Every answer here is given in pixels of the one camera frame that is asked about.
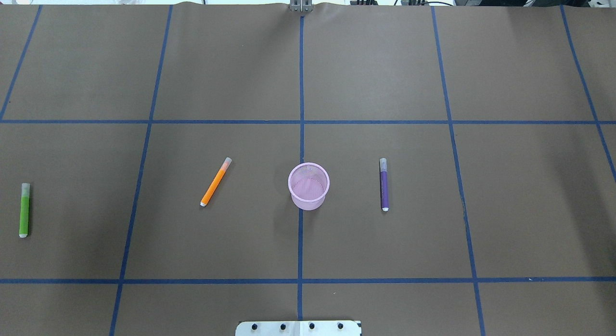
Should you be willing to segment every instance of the white label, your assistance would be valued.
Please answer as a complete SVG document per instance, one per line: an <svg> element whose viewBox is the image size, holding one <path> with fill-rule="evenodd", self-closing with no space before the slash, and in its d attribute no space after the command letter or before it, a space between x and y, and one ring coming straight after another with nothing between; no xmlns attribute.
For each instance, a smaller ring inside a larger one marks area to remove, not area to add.
<svg viewBox="0 0 616 336"><path fill-rule="evenodd" d="M479 4L484 0L467 0L466 6L479 6Z"/></svg>

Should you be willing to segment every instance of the marker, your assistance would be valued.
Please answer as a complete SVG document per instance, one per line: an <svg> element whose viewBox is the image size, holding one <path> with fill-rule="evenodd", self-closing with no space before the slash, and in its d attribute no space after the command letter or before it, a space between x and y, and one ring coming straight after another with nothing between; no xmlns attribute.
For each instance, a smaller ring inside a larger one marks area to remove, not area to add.
<svg viewBox="0 0 616 336"><path fill-rule="evenodd" d="M222 180L222 176L225 176L225 173L227 172L227 169L230 164L231 164L231 158L229 157L225 158L225 161L224 163L222 163L220 170L218 170L218 174L216 174L216 177L212 181L212 184L209 185L207 192L205 192L205 195L203 195L203 198L201 199L201 205L203 207L207 205L209 200L212 198L212 195L214 195L214 191L216 190L216 188L218 188L218 184L220 183L220 180Z"/></svg>
<svg viewBox="0 0 616 336"><path fill-rule="evenodd" d="M381 158L381 209L389 211L389 194L387 193L387 159Z"/></svg>
<svg viewBox="0 0 616 336"><path fill-rule="evenodd" d="M19 213L19 237L28 236L28 218L30 214L30 184L22 183L22 211Z"/></svg>

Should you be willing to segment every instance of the metal bracket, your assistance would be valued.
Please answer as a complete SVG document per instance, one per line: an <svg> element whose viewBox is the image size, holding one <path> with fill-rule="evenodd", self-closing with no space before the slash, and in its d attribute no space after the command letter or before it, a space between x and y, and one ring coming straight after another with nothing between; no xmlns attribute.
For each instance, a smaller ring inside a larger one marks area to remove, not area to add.
<svg viewBox="0 0 616 336"><path fill-rule="evenodd" d="M360 321L242 322L235 336L361 336Z"/></svg>
<svg viewBox="0 0 616 336"><path fill-rule="evenodd" d="M310 12L313 5L312 0L291 0L289 7L294 12Z"/></svg>

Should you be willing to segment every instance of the pink mesh cup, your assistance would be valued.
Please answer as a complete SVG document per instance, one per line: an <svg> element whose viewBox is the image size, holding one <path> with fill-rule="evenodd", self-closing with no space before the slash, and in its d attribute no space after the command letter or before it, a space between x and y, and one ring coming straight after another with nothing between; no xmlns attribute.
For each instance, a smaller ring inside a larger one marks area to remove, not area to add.
<svg viewBox="0 0 616 336"><path fill-rule="evenodd" d="M289 174L289 191L295 205L305 211L316 209L330 189L330 176L315 163L297 165Z"/></svg>

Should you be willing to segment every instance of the grid lines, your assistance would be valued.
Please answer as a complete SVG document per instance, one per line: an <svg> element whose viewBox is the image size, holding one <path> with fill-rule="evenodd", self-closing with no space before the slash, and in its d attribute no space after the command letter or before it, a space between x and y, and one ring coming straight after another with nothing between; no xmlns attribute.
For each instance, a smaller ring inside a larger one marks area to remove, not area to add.
<svg viewBox="0 0 616 336"><path fill-rule="evenodd" d="M479 284L497 284L497 283L546 283L546 282L616 282L616 276L563 276L563 277L479 277L475 267L475 255L473 252L473 242L471 237L471 228L469 226L469 216L466 209L466 200L464 197L464 185L462 182L462 171L460 169L460 163L458 160L458 149L455 139L455 126L457 125L595 125L599 134L599 139L603 145L607 163L609 164L612 176L616 181L616 169L612 161L607 143L603 136L602 125L616 125L616 121L600 121L596 110L592 103L590 92L586 84L583 71L579 64L574 42L572 40L564 7L560 7L561 15L563 18L563 24L567 34L568 44L571 49L572 57L579 73L581 85L585 91L588 99L588 105L590 106L593 121L542 121L542 120L530 120L530 121L508 121L508 120L456 120L451 116L451 108L449 107L449 95L447 92L447 82L445 77L445 66L442 58L440 39L438 36L438 24L436 11L434 7L431 7L431 14L433 19L434 38L436 41L436 53L438 55L438 64L440 69L440 77L442 82L442 91L445 100L445 108L447 112L447 120L306 120L304 117L304 16L299 17L299 120L215 120L215 119L154 119L154 111L156 108L156 98L158 95L158 86L160 84L161 73L163 71L163 62L165 59L165 50L167 47L167 38L169 36L169 29L171 26L171 18L173 5L169 6L167 14L167 26L165 28L165 35L163 37L163 43L161 47L160 60L156 75L156 83L154 85L154 92L152 95L152 105L150 108L148 119L126 119L126 120L96 120L96 119L84 119L84 120L72 120L72 119L3 119L3 116L9 105L11 93L13 87L18 80L18 74L22 66L22 62L26 57L29 43L35 32L37 22L42 11L42 5L39 6L37 15L33 21L28 38L24 45L24 49L18 61L17 68L11 80L11 85L2 104L0 110L0 125L11 124L147 124L147 130L143 143L143 152L141 154L141 162L137 177L137 184L134 193L134 200L132 204L132 212L130 215L128 233L126 236L125 250L123 253L123 260L121 264L121 271L118 279L0 279L0 284L112 284L117 285L117 293L114 304L114 311L112 315L112 322L110 325L109 335L112 336L115 333L115 325L117 322L117 314L121 304L121 295L123 285L130 284L293 284L297 285L297 318L303 319L303 285L304 284L473 284L475 290L475 303L477 309L477 318L479 323L479 330L481 336L485 336L486 330L484 326L484 317L482 312ZM217 125L217 124L237 124L237 125L298 125L300 132L299 143L299 163L304 162L304 138L305 138L305 126L306 125L447 125L449 128L449 137L451 140L451 149L453 154L453 161L455 165L458 190L460 193L460 201L462 203L463 220L466 231L466 242L468 246L469 264L471 267L471 277L452 277L452 278L413 278L413 277L391 277L391 278L361 278L361 279L305 279L303 275L303 237L304 237L304 214L299 209L298 218L298 233L297 233L297 278L296 279L125 279L126 266L128 263L130 240L132 236L132 229L137 213L137 203L139 199L139 193L141 189L141 179L143 177L143 169L145 161L147 159L148 143L150 138L150 132L152 131L152 125L167 125L167 124L202 124L202 125Z"/></svg>

